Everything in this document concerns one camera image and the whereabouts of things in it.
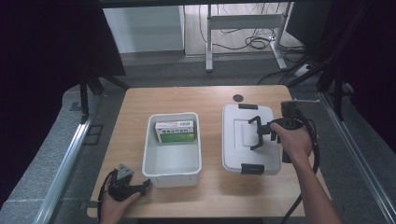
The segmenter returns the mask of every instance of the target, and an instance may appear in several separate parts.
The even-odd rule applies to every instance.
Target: white plastic bin
[[[193,120],[195,139],[191,142],[160,143],[156,122]],[[157,114],[148,119],[143,175],[157,188],[194,186],[202,169],[201,139],[198,115],[193,112]]]

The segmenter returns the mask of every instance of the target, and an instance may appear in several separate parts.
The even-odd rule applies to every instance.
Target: white metal frame
[[[289,16],[291,2],[282,14],[266,15],[227,15],[212,16],[211,5],[207,6],[207,41],[206,41],[206,72],[213,71],[212,30],[220,29],[256,29],[278,28],[275,41],[271,41],[271,49],[276,57],[281,70],[288,67],[279,52],[279,41],[285,29],[286,20]]]

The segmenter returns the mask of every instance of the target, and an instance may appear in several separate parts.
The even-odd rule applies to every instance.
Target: person's right hand
[[[273,122],[271,129],[279,135],[283,150],[289,154],[293,165],[309,164],[312,142],[305,126],[297,130],[286,130]]]

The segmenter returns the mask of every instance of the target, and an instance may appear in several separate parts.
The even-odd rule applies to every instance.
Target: person's left hand
[[[137,192],[123,202],[117,202],[110,195],[108,195],[108,185],[111,177],[105,184],[105,193],[102,198],[101,210],[101,224],[116,224],[120,221],[128,206],[140,197],[140,192]]]

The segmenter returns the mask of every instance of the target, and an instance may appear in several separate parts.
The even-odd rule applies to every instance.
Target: forearm
[[[343,223],[309,163],[294,165],[308,223]]]

